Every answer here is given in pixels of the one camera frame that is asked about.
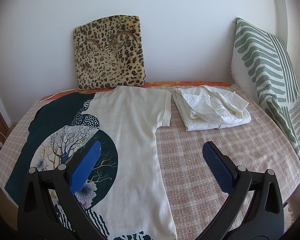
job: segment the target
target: folded white shirt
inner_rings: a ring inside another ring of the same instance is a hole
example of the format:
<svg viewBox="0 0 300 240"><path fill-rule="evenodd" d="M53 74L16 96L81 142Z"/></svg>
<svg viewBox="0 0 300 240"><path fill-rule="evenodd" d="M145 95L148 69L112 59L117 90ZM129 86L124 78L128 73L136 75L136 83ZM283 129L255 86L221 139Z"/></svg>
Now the folded white shirt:
<svg viewBox="0 0 300 240"><path fill-rule="evenodd" d="M174 89L173 100L186 131L233 127L251 121L248 102L225 89L200 86Z"/></svg>

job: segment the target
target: silver screw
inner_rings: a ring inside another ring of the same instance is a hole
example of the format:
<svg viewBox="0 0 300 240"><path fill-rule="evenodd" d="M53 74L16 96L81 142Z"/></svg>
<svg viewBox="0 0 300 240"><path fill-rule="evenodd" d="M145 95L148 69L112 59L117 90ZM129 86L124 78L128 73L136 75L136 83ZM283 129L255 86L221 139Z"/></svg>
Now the silver screw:
<svg viewBox="0 0 300 240"><path fill-rule="evenodd" d="M35 172L35 167L31 167L30 169L29 169L29 173L34 173Z"/></svg>
<svg viewBox="0 0 300 240"><path fill-rule="evenodd" d="M64 163L62 163L62 164L60 164L58 166L58 170L63 171L66 167L67 167L67 165L65 165Z"/></svg>
<svg viewBox="0 0 300 240"><path fill-rule="evenodd" d="M271 170L271 169L268 169L267 172L268 172L269 175L274 175L274 171Z"/></svg>
<svg viewBox="0 0 300 240"><path fill-rule="evenodd" d="M238 170L239 171L246 171L246 167L243 165L238 165Z"/></svg>

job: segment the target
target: dark green fabric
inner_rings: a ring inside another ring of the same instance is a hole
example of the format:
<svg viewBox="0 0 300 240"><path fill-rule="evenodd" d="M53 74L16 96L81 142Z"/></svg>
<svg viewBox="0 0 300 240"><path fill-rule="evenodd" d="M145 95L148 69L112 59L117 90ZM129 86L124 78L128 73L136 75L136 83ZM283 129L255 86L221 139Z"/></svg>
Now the dark green fabric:
<svg viewBox="0 0 300 240"><path fill-rule="evenodd" d="M83 103L95 94L73 93L43 106L29 126L27 142L14 166L5 186L10 197L19 205L23 181L30 168L31 160L40 144L52 133L70 125Z"/></svg>

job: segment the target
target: shirt cuff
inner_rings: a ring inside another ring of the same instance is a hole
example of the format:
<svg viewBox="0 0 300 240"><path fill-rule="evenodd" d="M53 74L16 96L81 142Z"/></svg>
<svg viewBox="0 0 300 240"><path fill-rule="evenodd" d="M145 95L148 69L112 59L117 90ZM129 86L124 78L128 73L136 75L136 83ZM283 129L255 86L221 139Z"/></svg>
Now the shirt cuff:
<svg viewBox="0 0 300 240"><path fill-rule="evenodd" d="M164 114L162 118L162 126L170 126L171 119L171 92L167 91L166 100L164 102Z"/></svg>

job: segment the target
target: orange floral fabric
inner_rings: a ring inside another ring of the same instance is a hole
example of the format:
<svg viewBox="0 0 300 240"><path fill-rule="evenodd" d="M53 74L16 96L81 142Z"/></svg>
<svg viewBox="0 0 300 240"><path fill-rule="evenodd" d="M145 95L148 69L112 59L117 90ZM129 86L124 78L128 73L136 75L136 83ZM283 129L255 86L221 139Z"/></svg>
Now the orange floral fabric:
<svg viewBox="0 0 300 240"><path fill-rule="evenodd" d="M227 82L210 82L210 81L158 81L158 82L146 82L142 88L149 88L149 87L160 87L160 86L166 86L166 87L173 87L173 86L202 86L202 85L208 85L208 86L220 86L220 87L230 87L231 85ZM93 89L93 90L78 90L78 89L72 89L69 91L63 91L56 93L55 95L49 95L41 98L40 100L55 100L58 98L61 98L65 95L72 94L79 92L81 94L92 94L97 92L103 92L103 91L110 91L113 88L104 88L104 89Z"/></svg>

